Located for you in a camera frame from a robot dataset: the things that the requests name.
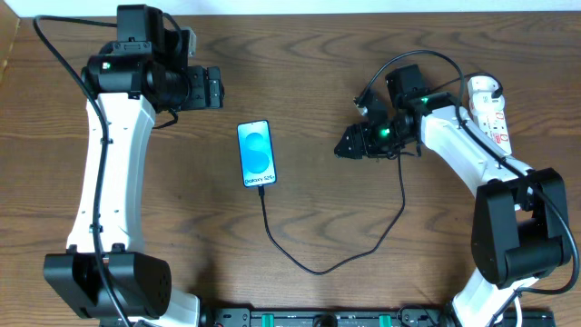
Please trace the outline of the blue Galaxy smartphone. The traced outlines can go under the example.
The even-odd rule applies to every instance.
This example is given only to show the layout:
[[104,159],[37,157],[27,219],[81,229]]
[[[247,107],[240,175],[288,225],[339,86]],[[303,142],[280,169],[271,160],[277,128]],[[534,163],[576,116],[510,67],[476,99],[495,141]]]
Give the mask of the blue Galaxy smartphone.
[[267,120],[237,126],[241,176],[246,188],[277,182],[277,171]]

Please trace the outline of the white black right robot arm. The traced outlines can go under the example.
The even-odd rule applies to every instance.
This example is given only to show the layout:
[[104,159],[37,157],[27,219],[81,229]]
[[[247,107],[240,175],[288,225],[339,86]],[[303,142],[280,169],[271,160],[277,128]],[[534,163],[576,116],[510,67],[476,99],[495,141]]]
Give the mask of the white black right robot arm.
[[555,170],[513,157],[504,122],[503,88],[489,74],[462,77],[468,107],[429,88],[419,68],[386,77],[394,116],[372,91],[355,99],[363,116],[335,147],[338,157],[399,159],[408,144],[438,154],[475,198],[468,283],[439,317],[443,326],[495,326],[521,294],[556,268],[578,266],[568,225],[566,189]]

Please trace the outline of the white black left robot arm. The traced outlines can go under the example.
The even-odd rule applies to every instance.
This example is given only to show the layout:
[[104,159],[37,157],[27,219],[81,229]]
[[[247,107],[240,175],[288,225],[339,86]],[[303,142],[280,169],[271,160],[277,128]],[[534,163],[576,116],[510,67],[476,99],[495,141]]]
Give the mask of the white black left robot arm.
[[145,253],[141,209],[156,115],[221,108],[221,71],[190,65],[195,33],[158,8],[121,5],[113,27],[116,38],[73,72],[87,99],[84,182],[65,250],[45,257],[44,278],[78,317],[103,326],[210,326],[211,311]]

